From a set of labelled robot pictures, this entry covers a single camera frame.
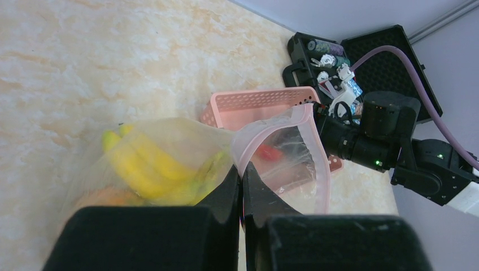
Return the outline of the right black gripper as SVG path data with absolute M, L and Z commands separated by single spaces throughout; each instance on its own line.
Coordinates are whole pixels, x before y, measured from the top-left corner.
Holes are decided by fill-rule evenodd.
M 344 124 L 328 116 L 327 107 L 314 103 L 317 132 L 328 155 L 384 172 L 391 168 L 417 171 L 412 133 L 421 103 L 390 91 L 375 91 L 363 98 L 360 124 Z

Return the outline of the red apple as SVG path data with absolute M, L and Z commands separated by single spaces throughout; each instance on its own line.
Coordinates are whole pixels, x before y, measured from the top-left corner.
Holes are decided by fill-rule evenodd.
M 256 150 L 256 156 L 265 161 L 280 161 L 284 153 L 270 145 L 261 144 Z

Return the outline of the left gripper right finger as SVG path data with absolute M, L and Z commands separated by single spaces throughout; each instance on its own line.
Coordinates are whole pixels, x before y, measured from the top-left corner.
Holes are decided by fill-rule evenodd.
M 243 174 L 247 270 L 432 270 L 413 228 L 391 215 L 303 215 Z

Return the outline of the clear zip top bag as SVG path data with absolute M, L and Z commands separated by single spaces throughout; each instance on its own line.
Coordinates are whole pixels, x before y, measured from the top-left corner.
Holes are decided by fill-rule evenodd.
M 182 117 L 121 125 L 131 125 L 135 132 L 150 137 L 162 150 L 195 169 L 211 155 L 225 151 L 228 163 L 220 170 L 217 187 L 231 167 L 243 177 L 246 167 L 252 163 L 266 186 L 298 212 L 324 214 L 328 210 L 330 169 L 310 103 L 249 123 L 238 131 Z M 101 136 L 106 130 L 118 132 L 121 125 L 101 130 L 75 159 L 76 165 L 57 218 L 60 228 L 84 207 L 160 206 L 140 198 L 106 160 Z M 255 152 L 261 144 L 282 151 L 284 157 L 275 162 L 260 159 Z

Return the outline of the yellow banana bunch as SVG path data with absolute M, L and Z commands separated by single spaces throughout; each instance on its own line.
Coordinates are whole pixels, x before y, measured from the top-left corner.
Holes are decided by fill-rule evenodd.
M 217 187 L 220 170 L 228 163 L 225 151 L 192 168 L 162 150 L 131 125 L 106 130 L 102 150 L 114 172 L 140 198 L 160 206 L 194 206 Z

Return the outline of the pink plastic basket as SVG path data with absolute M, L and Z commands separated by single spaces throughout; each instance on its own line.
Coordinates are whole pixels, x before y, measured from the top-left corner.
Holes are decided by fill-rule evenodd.
M 320 102 L 320 98 L 309 86 L 224 91 L 211 96 L 199 121 L 215 128 L 238 131 L 249 123 L 269 119 L 290 107 L 312 101 Z

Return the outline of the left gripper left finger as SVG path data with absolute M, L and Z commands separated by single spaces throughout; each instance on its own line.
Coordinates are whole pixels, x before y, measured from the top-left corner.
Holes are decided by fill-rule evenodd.
M 44 270 L 237 270 L 240 177 L 195 206 L 85 207 L 66 223 Z

